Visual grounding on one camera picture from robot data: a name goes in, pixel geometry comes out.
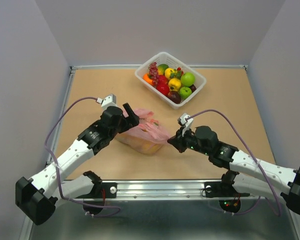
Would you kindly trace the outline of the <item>pink plastic bag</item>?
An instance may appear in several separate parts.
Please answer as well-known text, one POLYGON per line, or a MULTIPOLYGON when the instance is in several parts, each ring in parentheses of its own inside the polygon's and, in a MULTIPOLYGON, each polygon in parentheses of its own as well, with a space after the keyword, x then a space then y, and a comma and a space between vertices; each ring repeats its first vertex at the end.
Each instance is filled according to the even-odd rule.
POLYGON ((158 120, 153 118, 153 111, 144 108, 136 108, 133 111, 139 116, 139 125, 117 134, 115 139, 139 153, 141 153, 140 147, 145 141, 166 145, 170 134, 158 120))

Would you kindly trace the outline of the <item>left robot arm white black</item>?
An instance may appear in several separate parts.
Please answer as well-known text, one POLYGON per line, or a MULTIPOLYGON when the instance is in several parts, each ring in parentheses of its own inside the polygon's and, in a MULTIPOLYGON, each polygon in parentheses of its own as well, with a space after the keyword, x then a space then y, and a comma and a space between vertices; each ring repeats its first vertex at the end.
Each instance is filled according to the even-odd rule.
POLYGON ((15 204, 36 225, 46 222, 56 210, 53 196, 61 182, 78 166, 106 148, 117 134, 139 124, 139 117, 128 103, 107 107, 100 119, 92 123, 72 145, 44 170, 29 179, 21 177, 15 184, 15 204))

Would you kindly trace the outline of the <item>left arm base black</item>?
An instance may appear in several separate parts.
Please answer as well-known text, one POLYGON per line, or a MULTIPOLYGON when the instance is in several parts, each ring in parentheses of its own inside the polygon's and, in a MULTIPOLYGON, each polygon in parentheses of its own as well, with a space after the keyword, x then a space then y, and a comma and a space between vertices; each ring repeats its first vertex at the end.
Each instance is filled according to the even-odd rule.
POLYGON ((116 182, 105 182, 94 172, 86 171, 80 177, 75 179, 78 180, 78 190, 75 192, 75 199, 82 199, 84 205, 83 210, 85 214, 91 217, 107 217, 111 216, 112 213, 106 213, 101 215, 101 212, 105 208, 106 199, 114 199, 117 197, 117 186, 116 182))

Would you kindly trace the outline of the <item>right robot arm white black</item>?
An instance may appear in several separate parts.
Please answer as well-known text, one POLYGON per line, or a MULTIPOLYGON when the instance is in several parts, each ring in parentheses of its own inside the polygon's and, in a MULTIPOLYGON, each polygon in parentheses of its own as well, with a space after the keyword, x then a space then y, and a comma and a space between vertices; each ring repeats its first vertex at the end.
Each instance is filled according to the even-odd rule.
POLYGON ((213 165, 227 169, 231 176, 220 182, 223 194, 243 192, 274 197, 300 215, 300 167, 286 168, 253 158, 251 154, 220 141, 208 126, 199 126, 195 131, 181 127, 167 142, 180 153, 191 149, 206 155, 213 165))

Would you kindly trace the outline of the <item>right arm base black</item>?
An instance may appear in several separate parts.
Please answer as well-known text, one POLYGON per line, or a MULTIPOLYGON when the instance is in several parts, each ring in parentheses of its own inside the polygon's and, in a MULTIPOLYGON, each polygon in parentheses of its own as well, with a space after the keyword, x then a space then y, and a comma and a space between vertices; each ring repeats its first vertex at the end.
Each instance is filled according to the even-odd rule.
POLYGON ((201 196, 204 198, 230 198, 219 200, 222 210, 237 214, 241 208, 241 197, 249 197, 249 193, 240 193, 233 187, 238 172, 228 170, 222 175, 221 180, 204 183, 201 196))

